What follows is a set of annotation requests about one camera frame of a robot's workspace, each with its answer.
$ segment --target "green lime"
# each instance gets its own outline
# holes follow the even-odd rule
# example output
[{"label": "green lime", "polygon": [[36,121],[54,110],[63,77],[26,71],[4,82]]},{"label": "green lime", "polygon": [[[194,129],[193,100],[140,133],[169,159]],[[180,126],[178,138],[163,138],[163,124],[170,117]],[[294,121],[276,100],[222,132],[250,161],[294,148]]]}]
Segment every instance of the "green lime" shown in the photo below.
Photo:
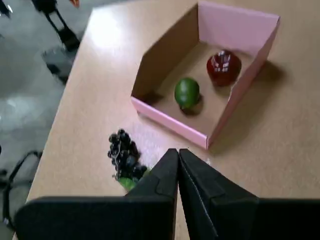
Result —
[{"label": "green lime", "polygon": [[193,78],[182,78],[175,86],[174,98],[181,109],[192,108],[200,98],[199,84]]}]

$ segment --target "dark grape cluster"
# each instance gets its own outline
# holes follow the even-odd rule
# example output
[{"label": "dark grape cluster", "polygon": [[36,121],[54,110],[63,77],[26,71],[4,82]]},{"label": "dark grape cluster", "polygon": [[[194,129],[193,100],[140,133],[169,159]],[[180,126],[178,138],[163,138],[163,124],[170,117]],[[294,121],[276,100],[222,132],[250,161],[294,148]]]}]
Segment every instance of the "dark grape cluster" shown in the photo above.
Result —
[{"label": "dark grape cluster", "polygon": [[131,141],[125,130],[119,129],[109,137],[110,150],[107,155],[111,158],[112,165],[116,170],[115,178],[129,178],[139,181],[147,167],[138,162],[139,151],[134,141]]}]

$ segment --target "cardboard box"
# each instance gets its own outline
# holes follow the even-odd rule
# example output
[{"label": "cardboard box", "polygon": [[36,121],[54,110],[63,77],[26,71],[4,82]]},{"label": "cardboard box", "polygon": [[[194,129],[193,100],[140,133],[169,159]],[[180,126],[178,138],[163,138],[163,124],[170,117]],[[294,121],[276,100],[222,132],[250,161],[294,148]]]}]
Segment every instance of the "cardboard box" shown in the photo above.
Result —
[{"label": "cardboard box", "polygon": [[[198,2],[143,55],[131,93],[137,112],[208,149],[266,61],[279,20],[274,14]],[[215,88],[206,63],[222,49],[235,53],[242,69],[232,86]],[[199,83],[198,114],[184,114],[175,101],[174,88],[183,77]]]}]

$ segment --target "table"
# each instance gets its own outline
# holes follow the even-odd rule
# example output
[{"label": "table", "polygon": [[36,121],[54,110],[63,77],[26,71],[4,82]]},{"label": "table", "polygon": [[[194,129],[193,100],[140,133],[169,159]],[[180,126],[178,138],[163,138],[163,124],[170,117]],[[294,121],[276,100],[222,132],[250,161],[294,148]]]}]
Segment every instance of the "table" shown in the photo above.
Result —
[{"label": "table", "polygon": [[[216,143],[204,151],[139,117],[131,89],[144,53],[194,0],[145,0],[93,10],[28,200],[124,195],[107,157],[124,128],[152,167],[168,148],[189,148],[260,197],[320,198],[320,15],[318,0],[217,0],[281,16],[252,87]],[[180,200],[176,239],[188,239]]]}]

